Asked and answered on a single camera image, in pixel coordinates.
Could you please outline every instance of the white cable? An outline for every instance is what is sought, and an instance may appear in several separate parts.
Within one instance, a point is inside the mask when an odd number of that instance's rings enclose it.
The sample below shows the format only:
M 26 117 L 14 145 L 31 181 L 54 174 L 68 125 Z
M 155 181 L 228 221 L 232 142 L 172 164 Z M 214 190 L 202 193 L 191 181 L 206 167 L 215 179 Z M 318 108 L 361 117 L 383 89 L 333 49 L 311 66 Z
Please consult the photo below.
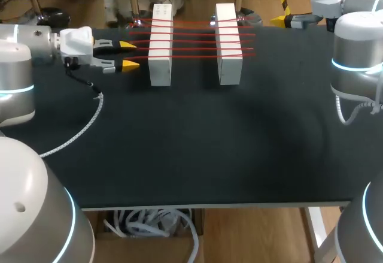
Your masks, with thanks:
M 173 229 L 176 229 L 177 226 L 180 223 L 180 219 L 186 221 L 187 225 L 190 227 L 191 234 L 193 236 L 193 250 L 190 254 L 188 263 L 193 263 L 194 260 L 197 257 L 198 248 L 199 248 L 199 241 L 198 241 L 198 235 L 196 231 L 196 227 L 194 226 L 194 223 L 191 219 L 192 216 L 192 210 L 189 209 L 189 216 L 184 214 L 183 212 L 177 210 L 177 209 L 169 209 L 169 210 L 133 210 L 131 211 L 128 216 L 126 216 L 125 222 L 123 222 L 123 218 L 125 215 L 125 211 L 122 210 L 120 212 L 120 215 L 118 215 L 118 210 L 114 211 L 113 213 L 113 223 L 114 226 L 112 226 L 109 222 L 104 220 L 104 224 L 106 227 L 108 227 L 112 232 L 114 232 L 119 237 L 125 238 L 125 237 L 169 237 L 173 236 Z M 164 226 L 163 229 L 159 228 L 159 222 L 162 222 L 162 219 L 164 218 L 172 219 L 172 223 L 168 226 Z M 125 234 L 122 232 L 120 228 L 120 224 L 125 223 L 126 230 L 129 232 L 128 234 Z
M 69 139 L 64 144 L 61 144 L 59 147 L 56 147 L 55 149 L 52 149 L 51 151 L 40 154 L 41 158 L 47 157 L 49 155 L 52 155 L 52 154 L 64 149 L 66 146 L 70 145 L 76 139 L 78 139 L 80 136 L 82 136 L 88 130 L 88 128 L 91 127 L 91 125 L 95 122 L 95 120 L 99 116 L 101 109 L 102 109 L 102 105 L 104 104 L 104 95 L 102 94 L 102 92 L 100 92 L 100 94 L 95 99 L 99 99 L 98 107 L 97 107 L 97 110 L 96 110 L 95 114 L 93 115 L 93 117 L 89 120 L 88 124 L 86 126 L 84 126 L 84 128 L 79 133 L 77 133 L 75 136 L 73 136 L 71 139 Z
M 335 95 L 335 103 L 336 103 L 336 111 L 338 112 L 338 117 L 339 117 L 339 120 L 344 124 L 344 125 L 350 125 L 352 124 L 352 122 L 354 121 L 354 119 L 357 117 L 359 111 L 362 109 L 362 108 L 365 108 L 365 107 L 374 107 L 375 106 L 375 103 L 374 102 L 363 102 L 359 105 L 356 106 L 356 108 L 354 108 L 354 110 L 352 111 L 350 117 L 345 120 L 344 117 L 343 117 L 343 114 L 342 114 L 342 108 L 341 108 L 341 99 L 339 98 L 339 96 Z M 380 109 L 383 109 L 382 107 L 382 104 L 379 104 L 378 105 Z
M 183 219 L 186 220 L 187 223 L 189 223 L 191 235 L 193 236 L 194 246 L 193 246 L 193 250 L 189 256 L 189 260 L 187 261 L 187 263 L 193 263 L 197 257 L 198 247 L 199 247 L 199 241 L 198 241 L 198 235 L 197 235 L 196 227 L 194 226 L 193 221 L 185 213 L 180 212 L 177 209 L 172 209 L 172 210 L 170 210 L 170 212 L 173 214 L 179 215 L 179 217 L 182 217 Z

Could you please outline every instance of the glowing blue light ring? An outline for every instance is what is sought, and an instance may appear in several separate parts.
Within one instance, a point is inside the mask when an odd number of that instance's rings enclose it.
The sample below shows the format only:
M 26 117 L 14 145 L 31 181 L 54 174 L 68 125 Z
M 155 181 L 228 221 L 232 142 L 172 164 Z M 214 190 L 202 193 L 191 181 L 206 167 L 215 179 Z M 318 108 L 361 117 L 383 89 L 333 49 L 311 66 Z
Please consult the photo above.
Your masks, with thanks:
M 343 65 L 340 65 L 340 64 L 337 64 L 334 59 L 331 60 L 331 62 L 333 63 L 333 65 L 335 67 L 338 67 L 342 70 L 347 70 L 347 71 L 372 71 L 372 72 L 378 72 L 382 69 L 382 66 L 383 66 L 383 62 L 381 62 L 380 64 L 377 64 L 373 67 L 366 67 L 366 68 L 354 68 L 354 67 L 347 67 L 347 66 L 343 66 Z
M 362 212 L 363 212 L 364 222 L 366 223 L 366 226 L 367 226 L 367 230 L 369 231 L 372 240 L 375 242 L 375 244 L 377 245 L 377 247 L 378 247 L 378 248 L 380 249 L 380 251 L 383 253 L 383 246 L 382 246 L 382 244 L 379 242 L 379 240 L 378 240 L 378 238 L 376 237 L 375 233 L 373 232 L 372 227 L 371 227 L 370 222 L 369 222 L 369 219 L 367 218 L 367 211 L 366 211 L 366 194 L 367 194 L 367 189 L 369 188 L 370 184 L 371 184 L 371 182 L 366 186 L 366 189 L 364 190 L 364 194 L 363 194 L 363 199 L 362 199 L 361 208 L 362 208 Z
M 372 6 L 372 12 L 375 12 L 376 11 L 376 8 L 378 7 L 378 3 L 379 3 L 380 0 L 375 0 L 373 6 Z
M 69 235 L 68 235 L 68 238 L 65 241 L 64 246 L 62 247 L 60 253 L 58 254 L 56 259 L 52 263 L 58 263 L 59 260 L 61 259 L 62 255 L 64 255 L 66 249 L 68 248 L 69 243 L 71 242 L 71 239 L 72 239 L 72 236 L 73 236 L 73 232 L 74 232 L 74 225 L 75 225 L 75 222 L 76 222 L 76 210 L 74 208 L 73 198 L 72 198 L 71 194 L 68 192 L 68 190 L 66 190 L 66 188 L 64 188 L 64 189 L 65 189 L 66 193 L 68 193 L 69 199 L 71 200 L 71 204 L 72 204 L 72 225 L 71 225 L 71 230 L 69 231 Z
M 35 86 L 34 85 L 31 85 L 29 87 L 26 87 L 26 88 L 21 88 L 21 89 L 12 89 L 12 90 L 0 90 L 0 94 L 15 94 L 15 93 L 23 93 L 23 92 L 27 92 L 27 91 L 30 91 L 34 88 Z

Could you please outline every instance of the black cable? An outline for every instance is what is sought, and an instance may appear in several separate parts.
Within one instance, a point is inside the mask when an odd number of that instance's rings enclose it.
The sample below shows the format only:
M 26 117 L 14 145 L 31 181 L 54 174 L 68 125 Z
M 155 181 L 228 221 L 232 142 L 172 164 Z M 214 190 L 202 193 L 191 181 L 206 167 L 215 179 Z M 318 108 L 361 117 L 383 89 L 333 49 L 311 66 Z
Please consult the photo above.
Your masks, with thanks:
M 94 92 L 96 92 L 98 95 L 101 93 L 100 88 L 95 86 L 93 84 L 93 82 L 85 80 L 85 79 L 82 79 L 82 78 L 79 78 L 79 77 L 77 77 L 76 75 L 73 74 L 73 72 L 72 72 L 73 70 L 76 70 L 76 69 L 80 68 L 80 65 L 78 64 L 78 58 L 64 58 L 64 66 L 65 66 L 65 74 L 68 77 L 74 79 L 75 81 L 77 81 L 77 82 L 79 82 L 81 84 L 84 84 L 84 85 L 92 88 L 92 90 Z

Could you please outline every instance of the chair base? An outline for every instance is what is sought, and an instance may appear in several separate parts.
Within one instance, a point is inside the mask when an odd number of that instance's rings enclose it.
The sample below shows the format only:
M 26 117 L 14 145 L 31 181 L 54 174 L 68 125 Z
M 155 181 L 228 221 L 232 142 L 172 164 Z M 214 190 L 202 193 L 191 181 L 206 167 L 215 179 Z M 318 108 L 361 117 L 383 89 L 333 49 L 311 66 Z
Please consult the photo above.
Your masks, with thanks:
M 253 26 L 255 28 L 263 26 L 263 21 L 259 14 L 244 7 L 236 13 L 236 18 L 239 26 Z M 210 17 L 210 21 L 215 22 L 215 14 Z
M 139 17 L 142 19 L 151 19 L 153 17 L 153 13 L 151 11 L 147 10 L 140 10 L 139 11 Z M 139 25 L 135 25 L 132 27 L 130 24 L 133 23 L 133 17 L 132 13 L 130 12 L 130 15 L 128 17 L 123 17 L 121 14 L 117 14 L 118 22 L 116 23 L 114 28 L 119 27 L 119 28 L 138 28 Z M 144 24 L 150 25 L 150 22 L 142 22 Z
M 20 25 L 47 25 L 51 28 L 68 28 L 71 17 L 68 13 L 55 7 L 41 9 L 42 15 L 37 15 L 33 9 L 28 10 L 19 18 Z

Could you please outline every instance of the small hole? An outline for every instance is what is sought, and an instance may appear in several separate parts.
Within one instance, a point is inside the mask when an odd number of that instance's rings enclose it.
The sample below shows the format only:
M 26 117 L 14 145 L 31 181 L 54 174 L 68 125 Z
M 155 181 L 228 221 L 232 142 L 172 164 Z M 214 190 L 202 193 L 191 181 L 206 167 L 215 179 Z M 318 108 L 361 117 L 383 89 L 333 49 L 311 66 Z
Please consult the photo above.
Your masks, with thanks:
M 16 208 L 16 211 L 17 211 L 17 212 L 20 212 L 20 213 L 25 212 L 25 206 L 24 206 L 24 204 L 22 204 L 22 203 L 20 203 L 20 202 L 16 202 L 16 203 L 14 204 L 14 208 Z

